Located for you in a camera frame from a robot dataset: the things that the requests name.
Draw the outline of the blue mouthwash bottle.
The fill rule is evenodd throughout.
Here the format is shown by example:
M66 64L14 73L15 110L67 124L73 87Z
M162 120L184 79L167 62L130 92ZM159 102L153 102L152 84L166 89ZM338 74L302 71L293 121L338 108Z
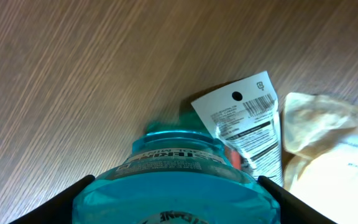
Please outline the blue mouthwash bottle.
M155 121L73 201L73 223L279 223L280 205L232 166L196 113Z

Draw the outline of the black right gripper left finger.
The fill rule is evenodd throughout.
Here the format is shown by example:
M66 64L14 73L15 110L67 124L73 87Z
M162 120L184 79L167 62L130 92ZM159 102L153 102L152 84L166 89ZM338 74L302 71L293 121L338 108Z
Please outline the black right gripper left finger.
M47 202L10 222L10 224L71 224L75 197L94 180L95 176L93 175L84 176Z

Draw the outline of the beige plastic food pouch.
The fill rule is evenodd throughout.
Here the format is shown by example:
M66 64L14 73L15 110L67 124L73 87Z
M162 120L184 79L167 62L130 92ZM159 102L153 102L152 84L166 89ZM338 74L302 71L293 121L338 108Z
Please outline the beige plastic food pouch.
M284 187L336 223L358 223L358 106L289 93L283 146L293 154Z

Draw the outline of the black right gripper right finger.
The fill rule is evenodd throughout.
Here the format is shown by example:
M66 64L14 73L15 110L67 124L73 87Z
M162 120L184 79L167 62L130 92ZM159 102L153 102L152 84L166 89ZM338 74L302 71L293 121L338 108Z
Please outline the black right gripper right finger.
M279 203L283 224L336 224L265 176L258 183Z

